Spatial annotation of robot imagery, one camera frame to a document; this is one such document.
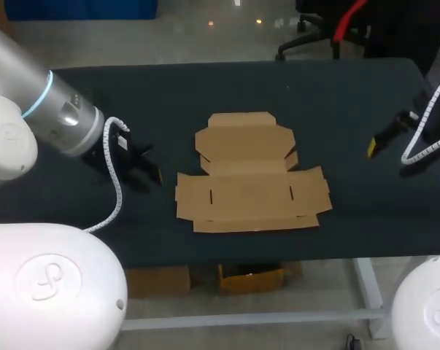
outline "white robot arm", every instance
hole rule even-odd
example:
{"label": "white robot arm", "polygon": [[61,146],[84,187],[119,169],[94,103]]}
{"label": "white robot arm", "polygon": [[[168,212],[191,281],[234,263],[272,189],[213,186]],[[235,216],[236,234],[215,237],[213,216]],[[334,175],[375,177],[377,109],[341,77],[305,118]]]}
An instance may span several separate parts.
{"label": "white robot arm", "polygon": [[[35,164],[34,135],[81,156],[103,130],[95,106],[0,32],[0,184]],[[126,306],[123,268],[90,233],[0,225],[0,350],[107,350]]]}

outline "gray floor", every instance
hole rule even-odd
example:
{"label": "gray floor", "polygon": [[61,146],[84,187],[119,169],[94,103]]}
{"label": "gray floor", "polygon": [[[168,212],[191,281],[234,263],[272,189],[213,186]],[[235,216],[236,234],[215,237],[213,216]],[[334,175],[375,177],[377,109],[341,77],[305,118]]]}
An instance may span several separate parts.
{"label": "gray floor", "polygon": [[[58,68],[273,60],[278,45],[296,37],[296,21],[294,0],[160,0],[157,20],[28,22],[13,23],[12,29],[19,43],[43,63]],[[343,45],[345,58],[361,53],[358,47]],[[288,55],[290,59],[330,56],[327,42],[291,50]],[[440,54],[431,80],[435,85],[440,82]],[[406,258],[374,260],[384,294],[390,292],[405,263]],[[203,287],[184,297],[131,300],[128,317],[358,307],[361,297],[349,262],[329,260],[305,262],[304,276],[292,278],[275,293],[221,297],[215,288]],[[360,336],[367,350],[394,349],[391,340],[371,341],[363,322],[127,332],[117,349],[341,350],[347,333]]]}

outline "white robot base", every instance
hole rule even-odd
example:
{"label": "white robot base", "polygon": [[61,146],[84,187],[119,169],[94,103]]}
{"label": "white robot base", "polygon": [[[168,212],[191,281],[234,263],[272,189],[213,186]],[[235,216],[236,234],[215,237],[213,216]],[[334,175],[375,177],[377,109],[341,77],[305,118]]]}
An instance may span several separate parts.
{"label": "white robot base", "polygon": [[106,350],[126,306],[123,268],[95,236],[0,225],[0,350]]}
{"label": "white robot base", "polygon": [[404,279],[393,301],[392,325],[400,350],[440,350],[440,257]]}

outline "chair wheel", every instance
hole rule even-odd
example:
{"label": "chair wheel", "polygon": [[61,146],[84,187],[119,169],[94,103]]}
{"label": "chair wheel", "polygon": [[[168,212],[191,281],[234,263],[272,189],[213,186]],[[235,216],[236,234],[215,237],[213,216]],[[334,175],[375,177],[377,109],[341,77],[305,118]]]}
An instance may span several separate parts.
{"label": "chair wheel", "polygon": [[298,33],[304,33],[306,31],[306,23],[303,20],[298,22]]}

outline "blue led ring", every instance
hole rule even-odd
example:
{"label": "blue led ring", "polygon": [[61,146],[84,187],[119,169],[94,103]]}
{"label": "blue led ring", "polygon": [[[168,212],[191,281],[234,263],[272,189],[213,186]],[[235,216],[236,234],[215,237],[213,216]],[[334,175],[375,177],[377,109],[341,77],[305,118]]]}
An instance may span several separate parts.
{"label": "blue led ring", "polygon": [[45,89],[43,90],[41,96],[38,97],[38,99],[35,101],[35,103],[31,105],[31,107],[28,109],[28,111],[22,114],[23,119],[27,118],[27,116],[29,116],[31,113],[33,113],[35,111],[35,109],[37,109],[38,106],[43,102],[47,93],[50,91],[52,84],[53,84],[53,73],[51,71],[49,71],[49,73],[47,75],[47,85],[46,85]]}

